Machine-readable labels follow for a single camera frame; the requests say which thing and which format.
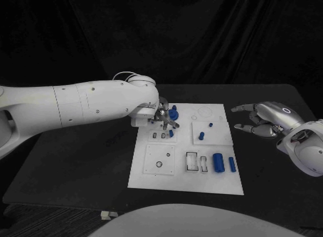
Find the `black table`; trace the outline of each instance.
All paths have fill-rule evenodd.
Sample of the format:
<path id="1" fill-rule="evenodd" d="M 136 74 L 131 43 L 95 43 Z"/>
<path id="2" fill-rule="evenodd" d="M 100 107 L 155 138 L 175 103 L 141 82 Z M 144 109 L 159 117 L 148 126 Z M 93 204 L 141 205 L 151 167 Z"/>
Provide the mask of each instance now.
<path id="1" fill-rule="evenodd" d="M 323 176 L 304 174 L 262 139 L 232 128 L 250 124 L 239 104 L 276 101 L 305 121 L 314 120 L 289 85 L 157 85 L 170 103 L 223 104 L 230 126 L 243 196 L 126 188 L 138 128 L 129 118 L 47 131 L 9 185 L 5 203 L 38 204 L 126 212 L 184 203 L 217 207 L 278 225 L 323 228 Z"/>

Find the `dark background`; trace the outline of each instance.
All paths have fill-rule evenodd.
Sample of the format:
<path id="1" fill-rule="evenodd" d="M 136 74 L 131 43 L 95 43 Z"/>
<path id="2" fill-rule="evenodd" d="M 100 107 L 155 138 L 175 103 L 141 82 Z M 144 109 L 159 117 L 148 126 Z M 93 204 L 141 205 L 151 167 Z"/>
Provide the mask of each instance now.
<path id="1" fill-rule="evenodd" d="M 323 0 L 0 1 L 0 85 L 121 71 L 157 83 L 288 83 L 323 118 Z M 37 137 L 0 162 L 0 203 Z"/>

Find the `blue cylinder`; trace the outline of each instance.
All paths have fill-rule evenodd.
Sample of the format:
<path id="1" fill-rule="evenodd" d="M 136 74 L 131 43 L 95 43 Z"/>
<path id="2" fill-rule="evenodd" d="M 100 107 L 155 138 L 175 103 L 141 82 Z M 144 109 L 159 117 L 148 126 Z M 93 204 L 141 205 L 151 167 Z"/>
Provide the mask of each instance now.
<path id="1" fill-rule="evenodd" d="M 203 138 L 204 138 L 204 133 L 203 133 L 203 132 L 200 132 L 200 134 L 198 134 L 198 140 L 201 141 L 201 140 L 203 140 Z"/>
<path id="2" fill-rule="evenodd" d="M 223 156 L 220 153 L 213 154 L 213 167 L 214 167 L 214 172 L 217 173 L 223 172 Z"/>
<path id="3" fill-rule="evenodd" d="M 236 172 L 233 158 L 229 157 L 230 172 Z"/>
<path id="4" fill-rule="evenodd" d="M 168 110 L 170 119 L 174 121 L 177 119 L 177 110 Z"/>

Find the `white platform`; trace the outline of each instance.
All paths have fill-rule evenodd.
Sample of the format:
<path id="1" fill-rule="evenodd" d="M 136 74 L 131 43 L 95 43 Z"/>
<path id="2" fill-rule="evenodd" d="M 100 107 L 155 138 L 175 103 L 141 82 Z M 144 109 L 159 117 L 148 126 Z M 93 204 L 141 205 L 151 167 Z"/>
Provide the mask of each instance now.
<path id="1" fill-rule="evenodd" d="M 170 108 L 172 105 L 177 106 L 180 128 L 168 126 L 162 131 L 161 122 L 138 128 L 128 187 L 243 195 L 235 159 L 236 172 L 229 168 L 227 158 L 235 158 L 235 153 L 223 105 L 170 104 Z M 200 131 L 204 132 L 203 141 L 198 140 Z M 185 171 L 185 152 L 197 153 L 197 172 Z M 214 172 L 214 153 L 223 156 L 222 173 Z M 206 157 L 207 172 L 201 172 L 200 157 Z"/>

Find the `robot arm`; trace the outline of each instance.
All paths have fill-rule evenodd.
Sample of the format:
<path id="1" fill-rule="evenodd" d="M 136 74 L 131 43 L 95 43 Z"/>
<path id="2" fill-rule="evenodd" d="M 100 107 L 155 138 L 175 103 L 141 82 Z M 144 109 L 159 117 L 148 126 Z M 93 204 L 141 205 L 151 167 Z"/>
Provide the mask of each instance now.
<path id="1" fill-rule="evenodd" d="M 154 80 L 134 75 L 121 80 L 90 81 L 63 86 L 0 86 L 0 159 L 35 134 L 67 126 L 123 116 L 131 125 L 145 126 L 151 118 L 174 125 L 167 102 L 159 103 Z"/>
<path id="2" fill-rule="evenodd" d="M 323 175 L 323 120 L 304 123 L 298 114 L 281 103 L 262 102 L 240 105 L 232 112 L 249 111 L 256 126 L 236 124 L 233 127 L 263 138 L 284 138 L 276 148 L 289 156 L 292 163 L 311 176 Z"/>

